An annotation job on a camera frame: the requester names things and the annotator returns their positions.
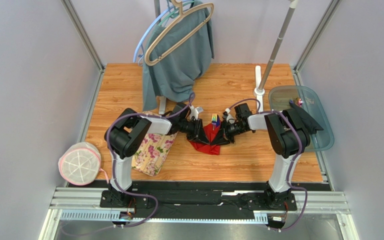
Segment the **red paper napkin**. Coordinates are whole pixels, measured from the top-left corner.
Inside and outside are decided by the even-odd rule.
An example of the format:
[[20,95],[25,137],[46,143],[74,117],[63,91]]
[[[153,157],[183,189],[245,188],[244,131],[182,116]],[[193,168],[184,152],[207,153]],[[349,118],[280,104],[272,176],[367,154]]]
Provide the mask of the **red paper napkin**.
[[[212,142],[214,140],[214,138],[216,137],[219,129],[220,129],[219,126],[213,127],[212,123],[209,123],[208,125],[206,125],[203,128],[203,130],[204,130],[204,132],[206,134],[206,137],[208,138],[208,140],[210,142]],[[204,153],[204,154],[208,154],[208,155],[220,155],[220,150],[221,150],[221,146],[220,145],[202,144],[202,143],[197,143],[197,142],[192,142],[192,141],[189,141],[189,143],[198,152],[201,152],[201,153]]]

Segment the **iridescent rainbow fork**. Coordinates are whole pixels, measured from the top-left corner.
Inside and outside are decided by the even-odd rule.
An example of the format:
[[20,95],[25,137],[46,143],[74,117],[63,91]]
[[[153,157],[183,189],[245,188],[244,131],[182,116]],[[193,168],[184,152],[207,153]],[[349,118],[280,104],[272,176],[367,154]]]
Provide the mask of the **iridescent rainbow fork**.
[[219,116],[218,114],[214,113],[211,116],[211,124],[212,124],[212,129],[215,130],[216,127],[219,125]]

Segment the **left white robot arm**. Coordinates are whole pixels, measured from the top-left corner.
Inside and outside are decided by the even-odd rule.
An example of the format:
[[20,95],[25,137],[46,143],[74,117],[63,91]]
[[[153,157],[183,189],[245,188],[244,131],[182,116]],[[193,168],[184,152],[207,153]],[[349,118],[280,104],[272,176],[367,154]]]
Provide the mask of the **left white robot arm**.
[[148,134],[170,136],[186,134],[188,141],[209,145],[203,121],[199,114],[202,107],[178,102],[172,111],[163,115],[138,113],[127,108],[105,132],[107,147],[112,156],[111,186],[125,192],[132,186],[133,155]]

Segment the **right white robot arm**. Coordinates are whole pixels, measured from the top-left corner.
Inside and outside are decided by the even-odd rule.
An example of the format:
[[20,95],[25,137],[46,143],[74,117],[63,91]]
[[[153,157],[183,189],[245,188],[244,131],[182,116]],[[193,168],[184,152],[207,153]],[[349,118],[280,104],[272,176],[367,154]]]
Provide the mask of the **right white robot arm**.
[[235,136],[256,130],[266,130],[272,149],[276,153],[272,175],[268,185],[272,193],[284,193],[292,188],[292,172],[311,139],[302,121],[302,114],[295,108],[281,112],[276,110],[254,114],[246,103],[234,107],[235,120],[226,117],[211,145],[228,145],[235,142]]

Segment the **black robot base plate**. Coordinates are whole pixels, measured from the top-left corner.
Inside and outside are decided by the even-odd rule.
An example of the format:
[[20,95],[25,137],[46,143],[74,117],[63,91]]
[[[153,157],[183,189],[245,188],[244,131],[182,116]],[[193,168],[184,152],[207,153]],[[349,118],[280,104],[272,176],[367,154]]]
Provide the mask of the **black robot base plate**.
[[291,191],[272,193],[266,182],[134,181],[128,195],[111,186],[101,193],[101,208],[122,209],[136,218],[251,220],[254,211],[298,209]]

